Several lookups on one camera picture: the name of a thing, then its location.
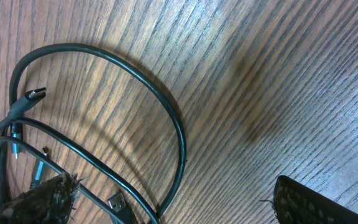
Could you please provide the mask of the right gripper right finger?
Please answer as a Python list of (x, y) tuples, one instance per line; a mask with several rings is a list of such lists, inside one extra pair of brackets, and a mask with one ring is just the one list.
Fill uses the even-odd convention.
[(353, 224), (358, 214), (285, 176), (277, 178), (272, 206), (279, 223)]

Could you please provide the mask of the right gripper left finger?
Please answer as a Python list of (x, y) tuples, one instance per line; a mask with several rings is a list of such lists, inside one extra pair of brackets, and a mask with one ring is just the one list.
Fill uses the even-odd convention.
[(0, 223), (68, 223), (79, 193), (76, 175), (62, 173), (0, 206)]

